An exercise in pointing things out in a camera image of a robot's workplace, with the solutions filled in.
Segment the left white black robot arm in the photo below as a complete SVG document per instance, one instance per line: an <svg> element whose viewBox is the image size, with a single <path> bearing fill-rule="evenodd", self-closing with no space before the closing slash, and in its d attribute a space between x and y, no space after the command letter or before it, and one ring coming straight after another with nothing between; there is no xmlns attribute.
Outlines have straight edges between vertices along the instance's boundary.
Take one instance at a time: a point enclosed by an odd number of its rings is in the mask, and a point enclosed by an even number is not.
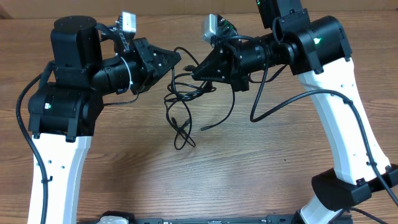
<svg viewBox="0 0 398 224"><path fill-rule="evenodd" d="M34 80L27 140L34 150L29 223L75 223L80 181L109 94L148 91L180 61L177 52L136 38L136 17L114 26L89 16L55 21L54 59Z"/></svg>

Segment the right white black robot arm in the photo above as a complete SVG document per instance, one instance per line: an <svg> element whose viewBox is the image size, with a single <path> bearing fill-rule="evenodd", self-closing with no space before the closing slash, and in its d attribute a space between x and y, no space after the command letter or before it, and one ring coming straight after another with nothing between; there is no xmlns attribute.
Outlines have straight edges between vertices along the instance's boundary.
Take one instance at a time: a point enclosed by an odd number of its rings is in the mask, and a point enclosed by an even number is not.
<svg viewBox="0 0 398 224"><path fill-rule="evenodd" d="M312 178L314 197L299 209L293 223L332 223L343 212L371 198L392 193L397 166L383 153L366 116L354 76L352 50L338 19L312 21L299 0L258 1L265 28L260 37L239 35L218 14L203 21L210 54L193 69L197 81L249 90L249 75L274 66L289 67L310 97L330 143L333 168Z"/></svg>

